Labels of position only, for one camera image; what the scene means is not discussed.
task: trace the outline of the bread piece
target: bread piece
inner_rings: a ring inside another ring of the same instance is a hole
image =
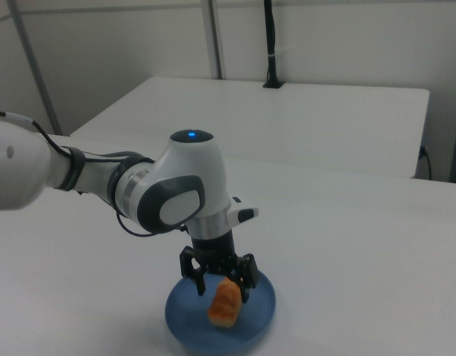
[[[215,326],[231,328],[236,323],[241,307],[239,286],[226,277],[217,286],[216,295],[208,309],[208,318]]]

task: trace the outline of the cable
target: cable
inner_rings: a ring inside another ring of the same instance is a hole
[[[116,211],[116,216],[117,216],[117,221],[119,221],[119,224],[124,229],[124,231],[128,232],[129,234],[131,234],[133,236],[137,236],[137,237],[152,237],[152,236],[156,235],[156,234],[137,234],[136,232],[133,232],[133,231],[129,230],[128,227],[124,225],[124,223],[121,220],[121,214],[118,211]]]
[[[424,156],[427,158],[427,165],[429,167],[429,180],[432,180],[432,165],[430,164],[429,153],[427,152],[426,146],[420,146],[419,159],[421,159]]]
[[[39,133],[42,134],[42,136],[44,137],[44,139],[46,139],[48,141],[48,143],[50,144],[51,147],[53,147],[55,149],[56,152],[58,152],[59,154],[62,154],[63,156],[67,157],[67,158],[71,158],[71,154],[65,150],[63,150],[61,147],[59,147],[56,142],[54,142],[48,135],[46,132],[44,132],[43,128],[38,124],[38,122],[36,122],[35,120],[33,120],[32,122],[32,125],[36,127],[36,129],[39,131]]]
[[[38,130],[38,132],[44,137],[44,139],[47,140],[48,144],[56,151],[58,152],[59,154],[67,157],[67,158],[72,158],[71,154],[65,150],[63,150],[60,146],[58,146],[56,144],[56,142],[54,142],[49,136],[48,134],[46,133],[45,130],[43,130],[43,128],[40,126],[40,124],[38,122],[36,122],[35,120],[31,119],[30,117],[27,117],[27,116],[23,116],[23,115],[19,115],[17,113],[9,113],[9,112],[4,112],[4,111],[0,111],[0,117],[4,117],[6,119],[14,119],[22,124],[30,124],[30,125],[33,125],[35,126],[36,130]],[[100,156],[100,157],[107,157],[107,158],[111,158],[111,157],[117,157],[117,156],[132,156],[132,155],[135,155],[136,153],[135,152],[130,152],[130,151],[124,151],[124,152],[116,152],[116,153],[113,153],[113,154],[92,154],[94,156]],[[99,158],[87,158],[86,159],[86,162],[102,162],[102,163],[120,163],[122,162],[123,158],[121,159],[99,159]]]
[[[427,151],[425,152],[424,156],[427,158],[427,164],[429,165],[429,180],[432,180],[432,167],[430,166],[430,158]]]

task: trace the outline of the metal frame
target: metal frame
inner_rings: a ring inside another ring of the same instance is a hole
[[[48,93],[47,87],[44,83],[42,72],[40,71],[38,63],[36,61],[30,40],[28,39],[28,34],[25,30],[22,15],[19,11],[16,0],[7,0],[7,5],[10,9],[10,15],[12,16],[13,23],[15,24],[17,33],[19,34],[20,42],[22,43],[25,55],[27,56],[28,64],[30,65],[33,78],[35,79],[36,87],[38,88],[38,92],[42,98],[44,109],[46,110],[48,119],[50,120],[51,128],[55,134],[62,135],[63,132],[61,126],[59,124],[58,118],[56,117],[55,109],[51,103],[50,94]]]

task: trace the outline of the table surface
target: table surface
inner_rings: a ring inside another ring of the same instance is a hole
[[[250,355],[456,355],[456,185],[225,164],[230,194],[260,208],[234,229],[237,252],[254,254],[277,293]],[[47,189],[24,210],[0,211],[0,355],[195,355],[164,319],[189,243],[175,232],[129,236],[89,194]]]
[[[227,157],[413,177],[428,100],[421,89],[150,78],[71,136],[164,145],[200,128]]]

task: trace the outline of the black pole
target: black pole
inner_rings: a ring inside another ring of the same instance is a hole
[[[284,82],[279,82],[277,79],[277,69],[275,66],[275,24],[274,16],[272,15],[272,0],[264,0],[265,14],[265,34],[267,35],[267,54],[268,54],[268,78],[264,84],[264,88],[282,87]]]

